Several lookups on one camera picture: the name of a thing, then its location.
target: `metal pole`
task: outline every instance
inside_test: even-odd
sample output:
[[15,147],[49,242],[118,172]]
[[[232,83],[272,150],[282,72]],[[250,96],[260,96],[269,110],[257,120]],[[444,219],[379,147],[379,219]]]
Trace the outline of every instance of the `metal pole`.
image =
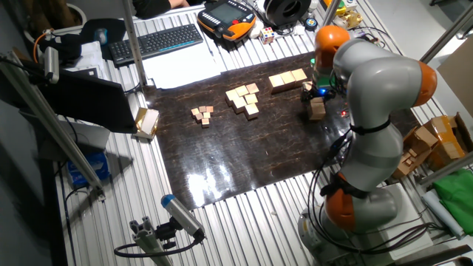
[[453,163],[443,167],[442,169],[436,171],[434,174],[425,177],[419,182],[419,185],[428,186],[433,182],[445,177],[447,174],[451,174],[458,169],[467,166],[468,164],[473,163],[473,152],[468,153],[463,158],[460,158]]
[[126,33],[132,48],[133,59],[135,60],[136,70],[138,71],[138,78],[140,79],[140,86],[143,88],[146,86],[146,75],[143,66],[143,59],[141,58],[140,45],[135,32],[135,26],[133,25],[132,7],[130,6],[129,0],[122,0],[123,8],[125,10],[125,21]]
[[[20,60],[12,52],[7,54],[7,59],[21,65]],[[30,83],[24,70],[2,62],[0,63],[0,71],[5,74],[8,81],[15,87],[16,91],[39,118],[54,140],[64,150],[68,158],[77,166],[78,170],[82,173],[87,182],[93,188],[102,191],[102,183],[98,179],[94,169],[92,169],[89,162],[87,162],[85,156],[77,145],[75,145],[69,134],[67,134],[59,124],[58,118],[55,116],[54,111],[41,94],[38,87]]]
[[445,47],[446,44],[455,36],[458,30],[473,16],[473,4],[470,4],[465,11],[457,18],[453,25],[443,33],[443,35],[430,47],[425,55],[422,56],[420,62],[428,64],[437,54]]
[[330,3],[330,6],[327,8],[327,12],[325,13],[324,17],[324,23],[322,23],[322,26],[327,26],[332,23],[333,19],[335,18],[335,13],[338,9],[338,6],[340,5],[341,0],[332,0]]

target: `person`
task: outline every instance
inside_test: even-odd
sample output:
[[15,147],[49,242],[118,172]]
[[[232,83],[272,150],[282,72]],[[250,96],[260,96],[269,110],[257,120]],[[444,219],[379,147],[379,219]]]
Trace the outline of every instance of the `person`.
[[133,7],[136,10],[135,16],[141,19],[154,18],[170,9],[189,6],[187,0],[133,0]]

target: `white paper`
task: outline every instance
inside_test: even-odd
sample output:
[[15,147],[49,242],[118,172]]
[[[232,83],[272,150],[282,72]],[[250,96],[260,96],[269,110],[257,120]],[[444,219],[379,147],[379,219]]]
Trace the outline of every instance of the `white paper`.
[[103,65],[101,44],[98,41],[82,44],[81,57],[71,70],[74,71],[74,69],[84,69],[92,66],[98,66],[103,79],[110,80]]
[[173,89],[220,75],[205,42],[146,59],[143,65],[146,76],[161,89]]

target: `orange handheld controller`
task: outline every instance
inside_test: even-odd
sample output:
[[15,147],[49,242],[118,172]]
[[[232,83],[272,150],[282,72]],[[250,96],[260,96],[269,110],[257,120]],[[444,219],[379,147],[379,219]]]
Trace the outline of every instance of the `orange handheld controller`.
[[200,11],[197,20],[216,37],[238,41],[250,31],[256,16],[245,5],[232,0],[219,0]]

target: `green cloth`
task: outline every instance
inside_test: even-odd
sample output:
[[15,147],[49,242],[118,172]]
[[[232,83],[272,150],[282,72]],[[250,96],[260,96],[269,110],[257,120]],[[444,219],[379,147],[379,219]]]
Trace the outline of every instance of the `green cloth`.
[[440,203],[473,236],[473,174],[461,169],[434,183]]

